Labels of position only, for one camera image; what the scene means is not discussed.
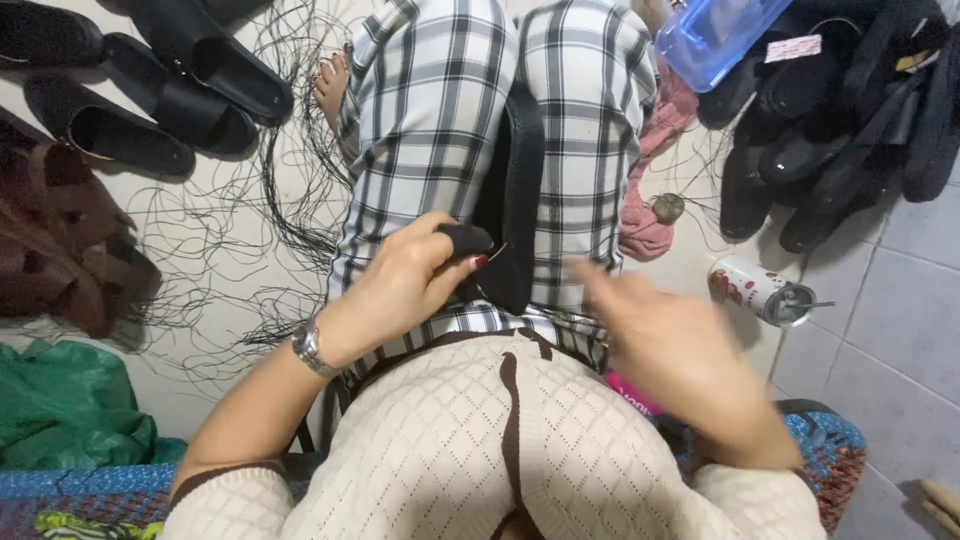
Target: woman's left hand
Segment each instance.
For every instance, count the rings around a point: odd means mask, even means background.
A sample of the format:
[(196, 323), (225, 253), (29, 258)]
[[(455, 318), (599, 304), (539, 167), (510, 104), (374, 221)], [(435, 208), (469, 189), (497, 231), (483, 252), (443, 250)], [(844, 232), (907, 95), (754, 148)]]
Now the woman's left hand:
[(388, 236), (363, 276), (320, 312), (317, 328), (326, 363), (343, 367), (404, 335), (487, 261), (485, 255), (448, 261), (453, 242), (436, 232), (442, 223), (456, 220), (433, 211)]

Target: label sticker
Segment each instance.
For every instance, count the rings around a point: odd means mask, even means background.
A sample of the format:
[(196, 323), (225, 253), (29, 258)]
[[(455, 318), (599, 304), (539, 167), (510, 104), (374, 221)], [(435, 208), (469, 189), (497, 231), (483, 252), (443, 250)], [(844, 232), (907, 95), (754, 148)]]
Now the label sticker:
[(819, 34), (774, 41), (767, 45), (767, 59), (764, 63), (819, 55), (823, 50), (823, 43), (824, 37)]

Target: wristwatch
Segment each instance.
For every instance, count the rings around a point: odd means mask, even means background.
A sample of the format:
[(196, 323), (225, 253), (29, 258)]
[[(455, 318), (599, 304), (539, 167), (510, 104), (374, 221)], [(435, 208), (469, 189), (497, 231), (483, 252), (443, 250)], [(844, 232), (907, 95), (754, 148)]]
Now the wristwatch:
[(335, 368), (324, 362), (320, 357), (320, 347), (317, 343), (317, 337), (320, 330), (317, 328), (313, 319), (303, 321), (294, 331), (293, 347), (294, 353), (303, 360), (314, 373), (321, 377), (333, 379), (344, 371), (344, 368)]

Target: blue plastic container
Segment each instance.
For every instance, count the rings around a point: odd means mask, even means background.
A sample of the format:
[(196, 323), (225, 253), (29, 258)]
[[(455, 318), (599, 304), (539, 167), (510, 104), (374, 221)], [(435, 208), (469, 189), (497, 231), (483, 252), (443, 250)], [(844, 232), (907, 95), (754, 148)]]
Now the blue plastic container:
[(694, 91), (710, 91), (791, 1), (685, 0), (657, 33), (657, 52)]

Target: foot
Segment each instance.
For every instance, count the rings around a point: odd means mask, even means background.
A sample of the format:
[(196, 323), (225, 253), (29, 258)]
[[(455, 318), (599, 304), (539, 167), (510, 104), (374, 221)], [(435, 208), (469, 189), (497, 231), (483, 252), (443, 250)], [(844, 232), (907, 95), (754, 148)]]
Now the foot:
[(314, 75), (313, 99), (317, 100), (324, 112), (326, 123), (334, 133), (337, 131), (337, 114), (340, 113), (340, 101), (347, 87), (348, 49), (344, 45), (342, 53), (334, 53), (330, 61), (320, 63), (320, 73)]

